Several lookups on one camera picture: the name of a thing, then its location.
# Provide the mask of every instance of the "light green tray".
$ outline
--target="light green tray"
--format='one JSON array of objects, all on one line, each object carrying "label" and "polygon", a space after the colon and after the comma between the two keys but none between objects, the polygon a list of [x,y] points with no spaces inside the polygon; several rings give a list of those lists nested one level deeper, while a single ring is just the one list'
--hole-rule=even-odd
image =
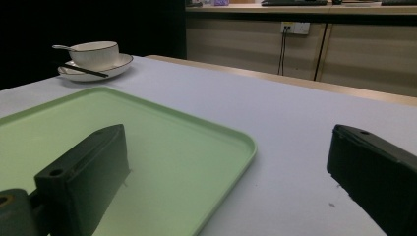
[{"label": "light green tray", "polygon": [[133,172],[94,235],[196,235],[251,163],[247,135],[110,88],[89,88],[0,119],[0,190],[95,130],[124,124]]}]

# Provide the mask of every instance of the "white cup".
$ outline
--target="white cup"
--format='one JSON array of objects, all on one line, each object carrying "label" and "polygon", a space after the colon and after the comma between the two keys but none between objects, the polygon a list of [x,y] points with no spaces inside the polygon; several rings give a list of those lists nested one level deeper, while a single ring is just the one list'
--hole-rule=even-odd
[{"label": "white cup", "polygon": [[119,45],[114,41],[96,41],[71,46],[69,51],[73,62],[92,71],[111,69],[119,58]]}]

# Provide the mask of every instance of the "wall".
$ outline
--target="wall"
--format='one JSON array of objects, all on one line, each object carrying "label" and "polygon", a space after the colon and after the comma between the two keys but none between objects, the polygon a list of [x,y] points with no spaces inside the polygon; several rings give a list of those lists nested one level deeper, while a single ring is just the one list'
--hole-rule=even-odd
[{"label": "wall", "polygon": [[[277,74],[280,22],[187,19],[188,59]],[[324,25],[286,39],[284,76],[313,80]],[[417,27],[328,25],[317,81],[417,96]]]},{"label": "wall", "polygon": [[[288,35],[284,75],[311,80],[321,25],[308,35]],[[280,22],[187,19],[187,59],[277,74],[282,34]]]},{"label": "wall", "polygon": [[333,25],[320,81],[417,96],[417,28]]}]

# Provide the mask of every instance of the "dark background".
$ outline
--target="dark background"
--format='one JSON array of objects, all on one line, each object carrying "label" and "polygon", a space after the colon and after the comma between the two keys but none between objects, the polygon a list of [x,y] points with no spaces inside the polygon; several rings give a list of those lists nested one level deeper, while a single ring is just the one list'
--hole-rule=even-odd
[{"label": "dark background", "polygon": [[186,58],[184,0],[12,0],[0,4],[0,89],[58,76],[72,46],[117,41],[121,53]]}]

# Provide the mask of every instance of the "white table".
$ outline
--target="white table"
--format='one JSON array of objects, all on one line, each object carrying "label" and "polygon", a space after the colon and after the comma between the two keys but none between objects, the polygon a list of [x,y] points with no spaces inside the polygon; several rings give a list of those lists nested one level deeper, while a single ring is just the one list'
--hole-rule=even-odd
[{"label": "white table", "polygon": [[200,235],[385,235],[327,173],[331,131],[335,124],[354,126],[417,154],[416,98],[172,61],[192,66],[135,57],[115,79],[51,78],[2,90],[0,117],[81,89],[118,89],[257,142],[254,162]]}]

